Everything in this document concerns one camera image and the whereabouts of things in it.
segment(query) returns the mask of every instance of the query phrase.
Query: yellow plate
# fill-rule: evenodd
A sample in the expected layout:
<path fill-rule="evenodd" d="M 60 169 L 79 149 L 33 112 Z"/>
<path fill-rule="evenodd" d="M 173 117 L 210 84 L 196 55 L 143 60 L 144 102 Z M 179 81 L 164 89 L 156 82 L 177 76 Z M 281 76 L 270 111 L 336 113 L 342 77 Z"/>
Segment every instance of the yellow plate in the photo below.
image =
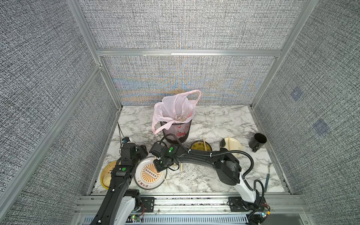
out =
<path fill-rule="evenodd" d="M 111 171 L 114 169 L 114 167 L 115 167 L 115 165 L 116 165 L 116 161 L 109 163 L 109 164 L 103 169 L 103 171 L 102 171 L 101 174 L 100 174 L 100 183 L 101 183 L 101 185 L 102 185 L 106 190 L 108 190 L 109 187 L 107 187 L 107 186 L 104 184 L 104 177 L 105 177 L 106 174 L 110 174 L 110 176 L 111 176 Z"/>
<path fill-rule="evenodd" d="M 211 152 L 212 148 L 209 145 L 209 143 L 205 142 L 205 144 L 206 144 L 206 150 L 208 152 Z M 195 141 L 194 143 L 191 144 L 190 148 L 193 149 L 193 150 L 205 151 L 204 141 Z"/>

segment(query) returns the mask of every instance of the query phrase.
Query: aluminum frame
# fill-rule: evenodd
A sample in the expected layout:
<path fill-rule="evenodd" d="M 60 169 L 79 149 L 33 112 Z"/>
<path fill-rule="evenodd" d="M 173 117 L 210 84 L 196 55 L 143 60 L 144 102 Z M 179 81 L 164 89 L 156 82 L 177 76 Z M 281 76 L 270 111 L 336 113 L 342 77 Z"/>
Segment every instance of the aluminum frame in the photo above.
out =
<path fill-rule="evenodd" d="M 84 215 L 95 215 L 104 197 L 104 195 L 81 196 L 71 224 L 80 224 Z M 145 213 L 145 215 L 153 215 L 155 213 L 158 215 L 248 213 L 231 212 L 230 207 L 226 204 L 228 197 L 239 197 L 238 193 L 146 193 L 142 197 L 155 198 L 154 212 Z M 271 207 L 272 214 L 300 214 L 304 224 L 313 224 L 311 212 L 301 195 L 265 193 L 265 198 Z"/>
<path fill-rule="evenodd" d="M 272 64 L 268 74 L 266 75 L 264 81 L 261 83 L 259 89 L 257 90 L 257 92 L 254 96 L 254 99 L 251 103 L 251 107 L 253 109 L 256 108 L 261 97 L 264 95 L 265 91 L 267 90 L 268 86 L 270 85 L 270 82 L 274 78 L 276 72 L 280 68 L 282 62 L 286 58 L 286 55 L 288 54 L 289 50 L 291 49 L 291 46 L 294 44 L 301 29 L 305 25 L 307 19 L 309 18 L 311 12 L 313 11 L 313 9 L 315 8 L 315 6 L 317 4 L 318 4 L 318 0 L 307 0 L 306 1 L 304 7 L 302 8 L 293 28 L 291 29 L 283 47 L 282 47 L 281 56 L 274 60 L 274 63 Z"/>
<path fill-rule="evenodd" d="M 42 159 L 45 157 L 49 148 L 62 131 L 62 128 L 67 123 L 86 92 L 89 90 L 96 76 L 99 74 L 100 69 L 101 66 L 99 64 L 93 68 L 86 80 L 79 87 L 77 93 L 71 98 L 51 128 L 40 140 L 29 158 L 25 161 L 24 165 L 5 188 L 4 192 L 0 196 L 0 223 L 3 221 L 10 207 L 13 205 L 14 201 L 17 199 L 24 186 L 41 163 Z"/>
<path fill-rule="evenodd" d="M 108 139 L 107 139 L 107 141 L 106 141 L 106 143 L 105 143 L 103 152 L 102 152 L 101 157 L 100 157 L 100 159 L 99 159 L 98 165 L 96 166 L 96 170 L 95 170 L 95 172 L 94 172 L 94 174 L 93 174 L 93 177 L 92 177 L 92 179 L 91 179 L 90 186 L 89 186 L 89 188 L 88 188 L 88 190 L 87 190 L 87 192 L 86 192 L 86 195 L 90 195 L 90 194 L 92 193 L 92 191 L 93 191 L 93 188 L 94 188 L 96 179 L 97 179 L 98 176 L 99 176 L 99 172 L 100 172 L 100 170 L 101 170 L 101 166 L 102 166 L 102 164 L 103 164 L 103 162 L 104 162 L 104 158 L 105 158 L 106 153 L 107 153 L 107 151 L 108 151 L 108 149 L 109 149 L 109 145 L 110 145 L 112 136 L 114 135 L 117 122 L 119 121 L 120 114 L 121 114 L 121 109 L 119 109 L 119 110 L 116 112 L 116 114 L 115 114 L 115 119 L 114 119 L 114 122 L 113 122 L 113 124 L 112 124 L 112 126 L 111 126 L 111 130 L 110 130 L 110 133 L 109 133 L 109 135 L 108 135 Z"/>
<path fill-rule="evenodd" d="M 95 62 L 97 64 L 100 63 L 103 67 L 103 72 L 101 73 L 101 75 L 102 75 L 105 85 L 108 88 L 109 93 L 114 101 L 114 104 L 116 105 L 116 107 L 118 109 L 121 109 L 122 103 L 121 103 L 119 94 L 116 91 L 114 83 L 112 82 L 109 72 L 106 69 L 104 61 L 102 61 L 102 59 L 100 59 L 100 57 L 96 54 L 96 43 L 95 43 L 95 40 L 94 40 L 94 38 L 89 30 L 89 27 L 86 23 L 84 14 L 81 11 L 79 3 L 77 2 L 77 0 L 67 0 L 67 3 L 71 9 L 72 14 L 75 17 L 75 20 L 79 26 L 79 29 L 85 39 L 85 42 L 86 42 L 87 46 L 89 47 L 89 50 L 90 50 L 91 55 L 93 56 L 93 59 L 95 60 Z"/>
<path fill-rule="evenodd" d="M 198 49 L 98 49 L 98 56 L 176 56 L 176 55 L 192 55 L 192 56 L 273 56 L 279 57 L 281 50 L 198 50 Z"/>
<path fill-rule="evenodd" d="M 254 111 L 251 107 L 248 107 L 248 108 L 249 108 L 249 111 L 250 111 L 250 113 L 251 113 L 251 116 L 252 116 L 252 118 L 253 118 L 253 120 L 254 120 L 254 122 L 255 122 L 255 125 L 256 125 L 257 129 L 259 130 L 259 132 L 262 133 L 262 134 L 264 134 L 265 136 L 267 136 L 265 130 L 263 129 L 260 121 L 259 121 L 258 118 L 257 118 L 257 115 L 256 115 L 255 111 Z M 288 191 L 292 194 L 293 191 L 292 191 L 292 189 L 291 189 L 291 187 L 290 187 L 290 185 L 289 185 L 289 182 L 288 182 L 288 180 L 287 180 L 287 178 L 286 178 L 286 176 L 285 176 L 284 170 L 283 170 L 283 168 L 281 167 L 281 164 L 280 164 L 278 158 L 276 157 L 276 154 L 275 154 L 275 151 L 274 151 L 274 149 L 273 149 L 273 146 L 270 144 L 270 142 L 267 142 L 267 143 L 265 144 L 265 148 L 266 148 L 266 150 L 267 150 L 267 152 L 268 152 L 268 154 L 269 154 L 269 156 L 270 156 L 271 161 L 272 161 L 273 164 L 274 164 L 275 170 L 276 170 L 279 178 L 284 181 L 284 182 L 283 182 L 283 187 L 284 187 L 284 189 L 287 188 Z"/>

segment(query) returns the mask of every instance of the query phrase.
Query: gray fabric wall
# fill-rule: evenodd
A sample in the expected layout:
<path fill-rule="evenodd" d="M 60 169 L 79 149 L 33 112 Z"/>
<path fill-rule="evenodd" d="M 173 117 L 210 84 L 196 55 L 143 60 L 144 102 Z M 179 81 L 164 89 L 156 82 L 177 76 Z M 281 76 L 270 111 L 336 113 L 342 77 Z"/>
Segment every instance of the gray fabric wall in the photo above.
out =
<path fill-rule="evenodd" d="M 202 105 L 250 104 L 273 57 L 103 57 L 124 105 L 153 105 L 199 89 Z"/>
<path fill-rule="evenodd" d="M 105 49 L 281 49 L 304 3 L 79 0 Z"/>
<path fill-rule="evenodd" d="M 117 108 L 98 75 L 1 225 L 69 224 L 85 195 Z"/>
<path fill-rule="evenodd" d="M 281 49 L 306 0 L 79 0 L 99 49 Z M 270 57 L 104 57 L 125 105 L 250 104 Z"/>
<path fill-rule="evenodd" d="M 65 0 L 0 5 L 0 195 L 95 62 Z"/>
<path fill-rule="evenodd" d="M 359 15 L 320 0 L 255 110 L 318 225 L 359 223 Z"/>
<path fill-rule="evenodd" d="M 0 6 L 0 194 L 95 62 L 66 0 Z M 98 75 L 1 224 L 69 224 L 117 108 Z"/>

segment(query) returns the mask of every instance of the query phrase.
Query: black mug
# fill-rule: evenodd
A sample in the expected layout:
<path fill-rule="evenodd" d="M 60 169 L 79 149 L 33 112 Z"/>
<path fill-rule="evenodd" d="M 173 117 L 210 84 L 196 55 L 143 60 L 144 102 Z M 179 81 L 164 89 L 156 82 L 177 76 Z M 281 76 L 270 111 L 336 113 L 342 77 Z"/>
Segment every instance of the black mug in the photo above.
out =
<path fill-rule="evenodd" d="M 261 133 L 256 133 L 254 137 L 252 137 L 249 141 L 249 147 L 252 149 L 253 152 L 256 152 L 259 148 L 261 148 L 267 139 L 265 135 Z"/>

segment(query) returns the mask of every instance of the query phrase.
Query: black mesh trash can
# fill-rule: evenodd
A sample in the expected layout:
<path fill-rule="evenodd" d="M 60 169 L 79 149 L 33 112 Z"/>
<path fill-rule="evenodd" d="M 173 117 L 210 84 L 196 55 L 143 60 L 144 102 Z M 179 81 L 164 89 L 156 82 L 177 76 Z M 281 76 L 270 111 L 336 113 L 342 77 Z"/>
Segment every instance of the black mesh trash can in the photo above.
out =
<path fill-rule="evenodd" d="M 187 123 L 173 123 L 171 125 L 170 129 L 168 129 L 168 130 L 162 129 L 162 132 L 163 132 L 164 136 L 167 134 L 176 135 L 176 137 L 179 138 L 181 143 L 183 143 L 184 141 L 186 141 L 186 139 L 189 136 L 191 121 L 192 120 L 190 120 Z M 160 121 L 160 124 L 162 126 L 165 125 L 166 123 L 167 122 Z M 173 136 L 167 136 L 167 137 L 165 137 L 165 139 L 167 140 L 167 142 L 169 142 L 171 144 L 178 144 L 178 142 L 175 140 L 175 138 Z"/>

